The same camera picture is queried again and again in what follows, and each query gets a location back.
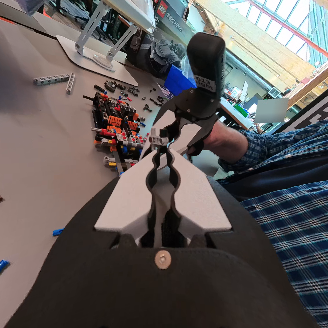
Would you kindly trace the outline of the black framed marker board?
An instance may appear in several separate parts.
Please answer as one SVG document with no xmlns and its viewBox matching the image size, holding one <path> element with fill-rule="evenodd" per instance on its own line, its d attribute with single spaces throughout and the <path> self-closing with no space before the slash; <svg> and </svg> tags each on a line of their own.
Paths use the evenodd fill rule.
<svg viewBox="0 0 328 328">
<path fill-rule="evenodd" d="M 268 134 L 294 131 L 321 120 L 328 119 L 328 91 L 318 96 L 314 101 L 292 117 L 288 122 L 279 124 Z"/>
</svg>

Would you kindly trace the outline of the blue plastic bin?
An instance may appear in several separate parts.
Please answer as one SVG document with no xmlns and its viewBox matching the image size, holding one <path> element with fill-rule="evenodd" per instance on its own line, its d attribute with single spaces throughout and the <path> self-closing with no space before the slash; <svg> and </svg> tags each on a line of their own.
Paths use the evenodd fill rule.
<svg viewBox="0 0 328 328">
<path fill-rule="evenodd" d="M 186 78 L 180 68 L 171 65 L 164 83 L 164 87 L 167 88 L 174 96 L 178 96 L 184 90 L 196 88 L 196 84 L 194 80 L 190 81 Z"/>
</svg>

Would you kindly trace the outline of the scatter of small black pieces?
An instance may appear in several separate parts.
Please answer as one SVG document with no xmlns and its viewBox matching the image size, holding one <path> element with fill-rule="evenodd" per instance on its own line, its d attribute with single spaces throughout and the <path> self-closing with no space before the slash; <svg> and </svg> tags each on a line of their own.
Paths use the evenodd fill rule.
<svg viewBox="0 0 328 328">
<path fill-rule="evenodd" d="M 139 87 L 136 86 L 126 86 L 124 84 L 118 83 L 116 88 L 119 92 L 119 96 L 129 97 L 132 101 L 128 102 L 129 105 L 140 105 L 143 111 L 152 112 L 153 107 L 161 108 L 164 103 L 164 98 L 156 94 L 156 89 L 153 88 L 149 91 L 149 95 L 145 92 L 141 92 Z"/>
</svg>

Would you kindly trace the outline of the long light grey holed beam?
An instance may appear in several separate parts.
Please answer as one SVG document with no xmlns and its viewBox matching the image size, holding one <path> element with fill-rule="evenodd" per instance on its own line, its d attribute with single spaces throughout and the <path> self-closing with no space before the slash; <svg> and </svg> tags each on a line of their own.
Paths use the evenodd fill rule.
<svg viewBox="0 0 328 328">
<path fill-rule="evenodd" d="M 70 76 L 70 74 L 60 74 L 55 76 L 38 77 L 33 79 L 33 83 L 37 86 L 62 83 L 67 82 Z"/>
</svg>

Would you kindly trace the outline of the person's right forearm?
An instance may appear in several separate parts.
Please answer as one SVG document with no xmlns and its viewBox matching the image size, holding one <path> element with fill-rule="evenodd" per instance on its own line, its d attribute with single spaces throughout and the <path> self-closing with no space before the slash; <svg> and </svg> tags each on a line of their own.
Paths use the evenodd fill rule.
<svg viewBox="0 0 328 328">
<path fill-rule="evenodd" d="M 305 128 L 276 134 L 235 133 L 227 139 L 226 153 L 220 155 L 220 165 L 236 174 L 258 171 L 271 164 L 285 164 L 328 154 L 328 123 L 321 120 Z"/>
</svg>

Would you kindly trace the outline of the white background work table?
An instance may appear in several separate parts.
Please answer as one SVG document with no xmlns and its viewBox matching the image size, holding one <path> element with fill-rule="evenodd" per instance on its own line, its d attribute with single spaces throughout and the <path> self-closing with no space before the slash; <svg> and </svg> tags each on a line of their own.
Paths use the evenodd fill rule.
<svg viewBox="0 0 328 328">
<path fill-rule="evenodd" d="M 225 113 L 234 121 L 236 124 L 240 125 L 242 129 L 250 130 L 256 126 L 247 117 L 244 117 L 236 108 L 233 107 L 227 100 L 223 97 L 220 100 L 221 108 Z"/>
</svg>

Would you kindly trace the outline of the clear plastic bag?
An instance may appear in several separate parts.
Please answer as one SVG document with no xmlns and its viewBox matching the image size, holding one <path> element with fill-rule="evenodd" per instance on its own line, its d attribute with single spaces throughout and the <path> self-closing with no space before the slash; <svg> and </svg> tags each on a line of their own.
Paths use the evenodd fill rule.
<svg viewBox="0 0 328 328">
<path fill-rule="evenodd" d="M 186 77 L 189 81 L 194 80 L 194 74 L 192 72 L 190 62 L 188 56 L 185 55 L 180 61 L 180 69 L 184 77 Z"/>
</svg>

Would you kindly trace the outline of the person's torso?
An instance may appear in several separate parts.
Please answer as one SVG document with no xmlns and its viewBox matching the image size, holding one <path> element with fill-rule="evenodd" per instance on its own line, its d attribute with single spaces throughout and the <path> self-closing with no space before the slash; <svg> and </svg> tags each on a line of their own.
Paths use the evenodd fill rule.
<svg viewBox="0 0 328 328">
<path fill-rule="evenodd" d="M 222 182 L 269 238 L 305 309 L 327 327 L 327 152 Z"/>
</svg>

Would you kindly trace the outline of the light grey connector assembly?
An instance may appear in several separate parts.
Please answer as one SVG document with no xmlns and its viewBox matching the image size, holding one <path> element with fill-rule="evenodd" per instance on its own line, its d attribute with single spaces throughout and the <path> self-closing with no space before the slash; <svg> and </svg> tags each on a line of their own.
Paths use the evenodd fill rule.
<svg viewBox="0 0 328 328">
<path fill-rule="evenodd" d="M 150 142 L 151 151 L 157 150 L 159 154 L 165 154 L 169 143 L 168 130 L 166 128 L 159 129 L 159 133 L 157 133 L 156 128 L 152 127 L 148 141 Z"/>
</svg>

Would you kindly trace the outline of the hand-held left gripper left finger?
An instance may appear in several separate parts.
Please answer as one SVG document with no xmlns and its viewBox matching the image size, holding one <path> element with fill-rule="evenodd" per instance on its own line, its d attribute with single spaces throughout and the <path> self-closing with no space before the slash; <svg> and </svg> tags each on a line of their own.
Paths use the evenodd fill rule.
<svg viewBox="0 0 328 328">
<path fill-rule="evenodd" d="M 132 235 L 142 247 L 153 247 L 158 151 L 152 150 L 122 174 L 94 225 L 96 231 Z"/>
</svg>

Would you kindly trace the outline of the black construction set box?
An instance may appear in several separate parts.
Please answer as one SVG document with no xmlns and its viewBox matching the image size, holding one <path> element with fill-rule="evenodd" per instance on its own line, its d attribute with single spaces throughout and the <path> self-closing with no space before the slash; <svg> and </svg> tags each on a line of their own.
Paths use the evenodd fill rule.
<svg viewBox="0 0 328 328">
<path fill-rule="evenodd" d="M 196 33 L 187 22 L 188 1 L 150 1 L 155 26 L 146 32 L 138 28 L 129 40 L 126 59 L 135 67 L 165 79 L 171 66 L 181 69 L 187 45 Z"/>
</svg>

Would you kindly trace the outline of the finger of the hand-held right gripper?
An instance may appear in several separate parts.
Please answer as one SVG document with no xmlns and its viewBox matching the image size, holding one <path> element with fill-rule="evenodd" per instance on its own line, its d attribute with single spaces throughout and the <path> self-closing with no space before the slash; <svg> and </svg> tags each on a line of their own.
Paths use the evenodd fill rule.
<svg viewBox="0 0 328 328">
<path fill-rule="evenodd" d="M 182 127 L 179 124 L 178 120 L 176 120 L 172 125 L 167 127 L 168 138 L 171 140 L 167 146 L 167 153 L 175 150 L 178 154 L 184 155 L 188 151 L 189 143 L 197 135 L 201 127 L 185 119 L 182 119 Z"/>
<path fill-rule="evenodd" d="M 159 135 L 159 129 L 164 129 L 170 125 L 172 125 L 176 121 L 175 113 L 168 110 L 166 111 L 161 118 L 152 126 L 152 128 L 155 128 L 155 132 Z M 149 133 L 146 143 L 143 147 L 142 153 L 140 155 L 140 160 L 147 156 L 153 149 L 150 142 L 151 132 Z"/>
</svg>

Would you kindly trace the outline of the person's right hand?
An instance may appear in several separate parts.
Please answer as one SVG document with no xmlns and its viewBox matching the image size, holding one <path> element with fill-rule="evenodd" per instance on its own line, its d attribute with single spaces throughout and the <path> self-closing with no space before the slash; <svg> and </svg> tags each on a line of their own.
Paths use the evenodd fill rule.
<svg viewBox="0 0 328 328">
<path fill-rule="evenodd" d="M 226 142 L 227 142 L 227 127 L 217 121 L 209 136 L 203 141 L 204 150 L 209 150 L 220 158 L 226 155 Z"/>
</svg>

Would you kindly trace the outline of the printed instruction sheet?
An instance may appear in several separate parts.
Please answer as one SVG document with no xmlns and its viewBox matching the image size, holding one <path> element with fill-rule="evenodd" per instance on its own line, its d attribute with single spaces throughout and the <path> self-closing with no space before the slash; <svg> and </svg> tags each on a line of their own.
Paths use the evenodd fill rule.
<svg viewBox="0 0 328 328">
<path fill-rule="evenodd" d="M 174 97 L 174 94 L 170 92 L 165 86 L 158 84 L 158 87 L 160 88 L 161 92 L 164 95 L 164 98 L 167 100 L 171 100 Z"/>
</svg>

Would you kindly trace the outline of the orange and black lego model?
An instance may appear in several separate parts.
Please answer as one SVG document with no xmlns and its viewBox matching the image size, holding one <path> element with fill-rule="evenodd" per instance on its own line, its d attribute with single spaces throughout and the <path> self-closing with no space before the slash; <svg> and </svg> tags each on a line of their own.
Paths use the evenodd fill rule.
<svg viewBox="0 0 328 328">
<path fill-rule="evenodd" d="M 83 98 L 93 104 L 93 144 L 107 154 L 103 158 L 104 166 L 120 176 L 138 163 L 146 145 L 147 136 L 140 132 L 140 128 L 145 127 L 145 118 L 125 101 L 105 93 L 96 92 L 93 97 L 84 95 Z"/>
</svg>

